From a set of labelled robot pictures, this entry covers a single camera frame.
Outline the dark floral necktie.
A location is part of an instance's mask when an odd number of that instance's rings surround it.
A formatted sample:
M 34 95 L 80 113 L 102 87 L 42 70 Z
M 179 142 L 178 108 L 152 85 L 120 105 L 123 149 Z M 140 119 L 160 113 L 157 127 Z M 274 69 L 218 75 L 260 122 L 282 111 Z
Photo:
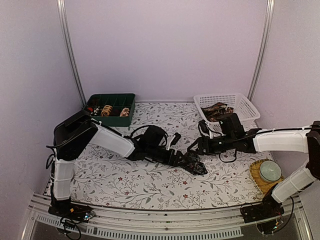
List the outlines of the dark floral necktie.
M 194 176 L 206 175 L 208 173 L 200 157 L 194 152 L 186 152 L 182 155 L 178 166 Z

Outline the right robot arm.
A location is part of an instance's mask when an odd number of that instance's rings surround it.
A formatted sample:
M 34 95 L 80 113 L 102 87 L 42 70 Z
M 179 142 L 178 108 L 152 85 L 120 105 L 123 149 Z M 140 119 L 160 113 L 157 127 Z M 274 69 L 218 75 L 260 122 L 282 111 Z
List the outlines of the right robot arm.
M 301 152 L 308 160 L 288 178 L 273 186 L 263 197 L 256 211 L 269 218 L 279 210 L 287 198 L 309 187 L 320 178 L 320 123 L 314 121 L 306 127 L 264 130 L 252 128 L 245 131 L 238 115 L 228 113 L 217 118 L 222 135 L 210 137 L 208 128 L 200 128 L 206 135 L 198 137 L 188 152 L 198 155 L 216 155 L 228 150 L 255 154 L 257 152 Z

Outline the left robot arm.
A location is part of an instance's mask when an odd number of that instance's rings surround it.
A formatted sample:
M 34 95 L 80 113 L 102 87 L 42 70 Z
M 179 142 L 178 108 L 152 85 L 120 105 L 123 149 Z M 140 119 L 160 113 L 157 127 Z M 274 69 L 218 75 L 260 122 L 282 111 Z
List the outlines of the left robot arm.
M 63 217 L 74 213 L 71 203 L 71 183 L 75 163 L 83 157 L 90 147 L 98 147 L 130 161 L 151 160 L 163 165 L 180 167 L 182 153 L 171 148 L 180 135 L 172 139 L 160 127 L 142 126 L 143 133 L 122 134 L 95 120 L 85 110 L 80 110 L 53 130 L 51 205 Z

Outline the brown patterned necktie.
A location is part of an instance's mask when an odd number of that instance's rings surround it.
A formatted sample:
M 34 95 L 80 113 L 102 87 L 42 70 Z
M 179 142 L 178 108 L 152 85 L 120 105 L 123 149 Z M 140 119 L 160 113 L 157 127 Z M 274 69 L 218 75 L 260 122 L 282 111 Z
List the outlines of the brown patterned necktie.
M 209 122 L 216 122 L 218 117 L 234 112 L 233 107 L 230 107 L 222 102 L 217 102 L 208 107 L 201 107 L 200 109 Z

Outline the white plastic basket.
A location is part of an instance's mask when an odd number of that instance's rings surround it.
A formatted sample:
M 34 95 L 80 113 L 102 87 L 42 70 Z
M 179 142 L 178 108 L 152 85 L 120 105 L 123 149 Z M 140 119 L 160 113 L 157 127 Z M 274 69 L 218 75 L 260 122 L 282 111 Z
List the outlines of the white plastic basket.
M 193 97 L 200 116 L 211 126 L 218 126 L 216 117 L 236 113 L 243 125 L 249 125 L 261 117 L 257 108 L 241 93 L 198 94 Z

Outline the dark maroon rolled tie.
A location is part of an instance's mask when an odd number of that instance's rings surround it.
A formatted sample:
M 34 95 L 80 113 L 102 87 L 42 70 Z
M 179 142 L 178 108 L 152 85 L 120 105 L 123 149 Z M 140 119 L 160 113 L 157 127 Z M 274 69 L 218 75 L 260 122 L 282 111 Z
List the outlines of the dark maroon rolled tie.
M 121 114 L 122 108 L 121 107 L 113 107 L 110 113 L 110 117 L 119 117 Z

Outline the green divided organizer box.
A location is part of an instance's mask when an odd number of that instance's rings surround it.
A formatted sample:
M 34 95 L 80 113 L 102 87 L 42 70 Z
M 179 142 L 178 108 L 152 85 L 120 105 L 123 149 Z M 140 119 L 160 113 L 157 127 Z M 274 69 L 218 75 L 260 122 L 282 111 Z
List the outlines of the green divided organizer box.
M 103 125 L 128 127 L 132 122 L 135 105 L 134 93 L 101 93 L 93 94 L 82 109 Z

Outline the yellow striped rolled tie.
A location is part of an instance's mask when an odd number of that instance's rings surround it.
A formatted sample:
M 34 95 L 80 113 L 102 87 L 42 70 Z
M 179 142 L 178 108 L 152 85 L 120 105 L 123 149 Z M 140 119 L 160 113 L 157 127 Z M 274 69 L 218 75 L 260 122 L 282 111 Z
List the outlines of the yellow striped rolled tie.
M 108 117 L 112 111 L 113 107 L 111 105 L 105 105 L 101 110 L 101 117 Z

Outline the white dotted black rolled tie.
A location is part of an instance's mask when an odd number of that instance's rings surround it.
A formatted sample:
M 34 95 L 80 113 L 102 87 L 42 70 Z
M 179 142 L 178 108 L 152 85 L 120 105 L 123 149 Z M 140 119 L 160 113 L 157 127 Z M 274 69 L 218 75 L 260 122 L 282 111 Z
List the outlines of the white dotted black rolled tie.
M 96 107 L 93 112 L 91 113 L 92 116 L 100 116 L 101 115 L 101 107 Z

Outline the pale green bowl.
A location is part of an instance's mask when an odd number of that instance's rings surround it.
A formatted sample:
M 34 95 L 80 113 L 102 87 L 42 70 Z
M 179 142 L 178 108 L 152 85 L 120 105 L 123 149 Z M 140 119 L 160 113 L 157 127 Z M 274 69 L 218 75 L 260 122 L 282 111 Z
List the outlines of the pale green bowl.
M 260 164 L 259 175 L 267 183 L 278 181 L 282 176 L 281 167 L 272 160 L 266 160 Z

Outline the woven bamboo tray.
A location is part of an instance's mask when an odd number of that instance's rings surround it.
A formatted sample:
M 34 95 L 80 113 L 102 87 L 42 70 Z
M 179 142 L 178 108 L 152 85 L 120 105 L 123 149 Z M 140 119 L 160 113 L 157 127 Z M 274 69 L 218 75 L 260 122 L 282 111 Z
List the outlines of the woven bamboo tray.
M 259 168 L 262 162 L 264 161 L 271 161 L 270 159 L 260 159 L 257 160 L 255 162 L 253 162 L 250 167 L 249 167 L 249 173 L 250 173 L 250 177 L 253 180 L 253 182 L 255 183 L 255 185 L 257 186 L 257 188 L 260 190 L 260 192 L 263 195 L 266 195 L 267 192 L 276 184 L 282 182 L 285 178 L 283 176 L 283 174 L 281 175 L 281 178 L 278 181 L 275 182 L 265 182 L 264 180 L 262 180 L 262 178 L 260 177 L 260 173 L 259 173 Z

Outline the front aluminium rail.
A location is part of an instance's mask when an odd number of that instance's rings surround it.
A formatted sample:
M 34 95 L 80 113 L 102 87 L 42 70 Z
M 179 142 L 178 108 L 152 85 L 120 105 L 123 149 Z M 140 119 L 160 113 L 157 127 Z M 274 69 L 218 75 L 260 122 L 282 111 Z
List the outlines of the front aluminium rail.
M 247 222 L 253 204 L 195 209 L 146 210 L 93 205 L 94 216 L 76 227 L 49 213 L 51 199 L 34 194 L 27 207 L 23 240 L 311 240 L 299 197 L 283 203 L 283 214 Z

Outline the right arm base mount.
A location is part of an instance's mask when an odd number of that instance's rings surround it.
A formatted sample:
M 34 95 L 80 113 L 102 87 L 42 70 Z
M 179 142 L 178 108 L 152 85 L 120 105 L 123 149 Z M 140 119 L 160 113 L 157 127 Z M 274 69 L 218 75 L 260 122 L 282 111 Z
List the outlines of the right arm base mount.
M 284 209 L 282 203 L 261 201 L 258 204 L 244 203 L 240 207 L 240 213 L 246 224 L 272 218 L 270 221 L 263 221 L 256 225 L 263 235 L 272 235 L 279 227 Z

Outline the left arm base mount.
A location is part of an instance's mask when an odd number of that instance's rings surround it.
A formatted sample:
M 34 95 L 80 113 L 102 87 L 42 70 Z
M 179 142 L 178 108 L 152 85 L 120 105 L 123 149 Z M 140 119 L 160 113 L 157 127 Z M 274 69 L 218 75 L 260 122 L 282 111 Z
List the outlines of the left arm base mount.
M 80 224 L 88 223 L 96 216 L 92 207 L 71 203 L 69 200 L 62 203 L 52 202 L 48 213 L 59 217 L 59 223 L 66 235 L 71 231 L 76 231 L 80 235 Z

